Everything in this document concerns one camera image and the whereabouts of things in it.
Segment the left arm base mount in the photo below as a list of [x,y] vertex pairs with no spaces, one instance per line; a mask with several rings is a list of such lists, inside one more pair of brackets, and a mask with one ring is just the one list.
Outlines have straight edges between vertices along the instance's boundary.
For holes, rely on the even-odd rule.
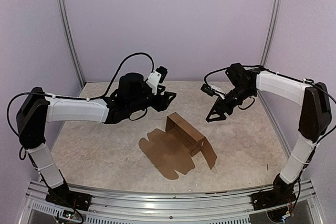
[[55,205],[69,207],[76,210],[88,211],[92,196],[86,193],[70,191],[65,197],[61,198],[49,191],[46,201]]

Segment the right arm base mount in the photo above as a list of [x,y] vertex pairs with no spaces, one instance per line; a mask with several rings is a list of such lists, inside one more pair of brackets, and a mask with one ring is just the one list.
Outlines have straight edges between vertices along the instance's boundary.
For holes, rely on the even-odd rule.
[[293,191],[284,195],[277,195],[272,190],[261,190],[257,193],[253,193],[250,196],[254,210],[262,210],[266,208],[272,208],[287,203],[294,203],[296,201],[296,195]]

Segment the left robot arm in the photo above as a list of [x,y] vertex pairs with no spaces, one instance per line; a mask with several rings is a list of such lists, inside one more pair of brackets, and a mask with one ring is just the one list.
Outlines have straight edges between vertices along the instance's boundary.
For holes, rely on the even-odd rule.
[[53,197],[66,206],[73,193],[55,164],[45,140],[45,125],[56,121],[88,121],[117,124],[138,111],[148,108],[165,111],[176,97],[162,85],[163,76],[152,72],[148,79],[139,73],[122,76],[118,88],[110,96],[98,98],[63,97],[35,87],[16,115],[19,142],[27,151],[42,179],[53,189]]

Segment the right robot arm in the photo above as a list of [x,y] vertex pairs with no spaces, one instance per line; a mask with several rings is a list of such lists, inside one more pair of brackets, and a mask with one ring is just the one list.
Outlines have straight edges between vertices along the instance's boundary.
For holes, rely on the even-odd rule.
[[268,92],[292,101],[301,108],[298,125],[298,139],[290,157],[273,182],[269,201],[281,204],[289,196],[294,184],[310,164],[321,140],[331,132],[328,127],[332,121],[330,100],[324,83],[311,79],[298,80],[271,71],[262,65],[242,65],[233,63],[222,68],[233,89],[224,92],[206,80],[201,90],[217,99],[212,106],[207,122],[223,121],[232,115],[234,108],[240,108],[248,98],[255,98],[258,92]]

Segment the brown cardboard box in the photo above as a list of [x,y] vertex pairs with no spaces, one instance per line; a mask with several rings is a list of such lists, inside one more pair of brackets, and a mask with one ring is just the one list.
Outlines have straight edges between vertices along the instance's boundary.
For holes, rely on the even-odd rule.
[[141,138],[139,148],[161,175],[169,180],[178,179],[178,173],[186,175],[193,170],[193,157],[199,152],[210,169],[217,160],[208,139],[176,112],[167,116],[164,131],[154,129],[146,138]]

